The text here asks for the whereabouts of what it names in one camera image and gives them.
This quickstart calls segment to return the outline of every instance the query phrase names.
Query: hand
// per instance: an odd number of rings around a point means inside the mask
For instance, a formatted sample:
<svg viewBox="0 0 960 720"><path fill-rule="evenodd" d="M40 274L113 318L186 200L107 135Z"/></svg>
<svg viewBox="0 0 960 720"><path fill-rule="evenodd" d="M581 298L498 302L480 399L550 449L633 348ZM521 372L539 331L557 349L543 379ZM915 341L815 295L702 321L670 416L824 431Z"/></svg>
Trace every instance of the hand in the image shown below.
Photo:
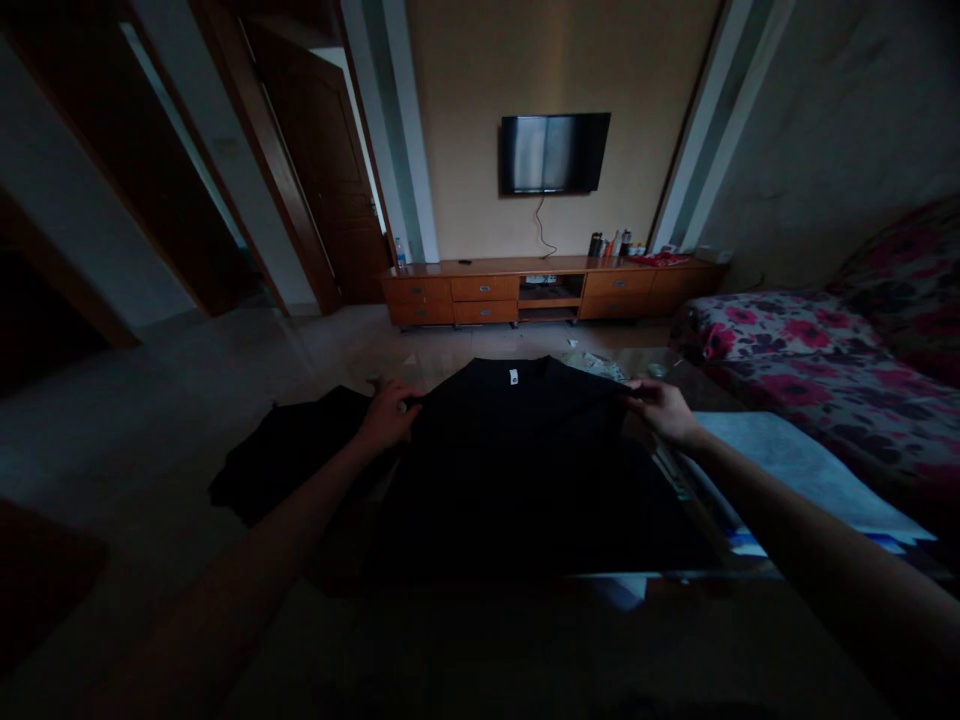
<svg viewBox="0 0 960 720"><path fill-rule="evenodd" d="M407 387L402 380L390 380L383 384L373 396L367 416L354 440L377 454L393 447L407 434L422 409L420 405L414 405L403 412L400 402L422 396L422 392Z"/></svg>
<svg viewBox="0 0 960 720"><path fill-rule="evenodd" d="M642 401L624 397L627 407L666 440L690 450L707 435L679 388L646 378L630 380L627 385L643 395Z"/></svg>

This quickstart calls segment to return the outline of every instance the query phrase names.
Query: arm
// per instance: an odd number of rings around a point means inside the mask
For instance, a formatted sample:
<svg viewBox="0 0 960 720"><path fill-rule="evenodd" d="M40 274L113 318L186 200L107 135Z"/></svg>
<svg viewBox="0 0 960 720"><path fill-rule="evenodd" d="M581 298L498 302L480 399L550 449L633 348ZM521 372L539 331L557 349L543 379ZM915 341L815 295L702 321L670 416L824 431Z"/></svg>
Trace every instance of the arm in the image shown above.
<svg viewBox="0 0 960 720"><path fill-rule="evenodd" d="M388 383L357 435L231 550L94 688L82 716L197 717L216 712L316 548L354 478L399 442L419 413L398 403L419 395Z"/></svg>
<svg viewBox="0 0 960 720"><path fill-rule="evenodd" d="M677 388L632 385L647 399L627 400L631 409L696 460L891 706L947 713L960 686L960 602L704 430Z"/></svg>

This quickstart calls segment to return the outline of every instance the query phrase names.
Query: drawer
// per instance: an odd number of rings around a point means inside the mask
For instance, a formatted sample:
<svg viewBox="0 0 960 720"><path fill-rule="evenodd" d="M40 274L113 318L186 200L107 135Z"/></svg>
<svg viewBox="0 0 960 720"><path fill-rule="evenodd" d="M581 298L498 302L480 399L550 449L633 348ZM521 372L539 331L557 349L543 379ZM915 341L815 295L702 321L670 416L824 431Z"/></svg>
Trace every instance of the drawer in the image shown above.
<svg viewBox="0 0 960 720"><path fill-rule="evenodd" d="M643 295L653 284L657 273L649 270L626 272L592 272L587 276L584 297L614 297L616 295Z"/></svg>
<svg viewBox="0 0 960 720"><path fill-rule="evenodd" d="M639 317L643 314L643 305L644 296L642 295L584 298L580 302L580 319L600 320L602 318Z"/></svg>
<svg viewBox="0 0 960 720"><path fill-rule="evenodd" d="M520 297L520 276L453 278L450 290L455 301L517 300Z"/></svg>
<svg viewBox="0 0 960 720"><path fill-rule="evenodd" d="M432 302L390 305L390 322L394 325L452 325L453 303Z"/></svg>
<svg viewBox="0 0 960 720"><path fill-rule="evenodd" d="M688 298L709 295L723 279L723 272L712 268L696 270L658 270L653 279L651 293L685 294Z"/></svg>
<svg viewBox="0 0 960 720"><path fill-rule="evenodd" d="M516 300L491 300L478 303L454 303L453 313L461 325L484 322L516 322Z"/></svg>
<svg viewBox="0 0 960 720"><path fill-rule="evenodd" d="M383 294L390 305L428 302L449 303L450 281L440 278L384 280Z"/></svg>

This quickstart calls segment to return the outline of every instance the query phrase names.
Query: forearm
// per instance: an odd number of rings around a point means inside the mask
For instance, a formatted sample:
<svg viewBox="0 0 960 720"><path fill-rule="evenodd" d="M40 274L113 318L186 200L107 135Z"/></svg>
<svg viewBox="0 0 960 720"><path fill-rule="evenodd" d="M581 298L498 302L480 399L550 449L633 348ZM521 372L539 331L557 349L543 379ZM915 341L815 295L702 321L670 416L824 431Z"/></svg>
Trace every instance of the forearm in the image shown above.
<svg viewBox="0 0 960 720"><path fill-rule="evenodd" d="M252 657L354 478L377 450L356 438L216 560L91 693L91 717L205 717Z"/></svg>
<svg viewBox="0 0 960 720"><path fill-rule="evenodd" d="M932 580L704 432L688 454L903 714L953 694L960 604Z"/></svg>

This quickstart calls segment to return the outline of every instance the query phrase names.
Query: thermos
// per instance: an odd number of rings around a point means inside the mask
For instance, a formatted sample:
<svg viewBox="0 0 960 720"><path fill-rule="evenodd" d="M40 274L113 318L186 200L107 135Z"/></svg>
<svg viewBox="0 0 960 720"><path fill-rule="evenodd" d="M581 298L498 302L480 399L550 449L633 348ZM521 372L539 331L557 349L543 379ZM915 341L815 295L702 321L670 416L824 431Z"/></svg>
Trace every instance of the thermos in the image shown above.
<svg viewBox="0 0 960 720"><path fill-rule="evenodd" d="M633 238L633 233L630 232L630 228L625 228L623 235L620 238L620 257L627 257L631 254L636 254L633 251L633 245L630 244L630 240Z"/></svg>

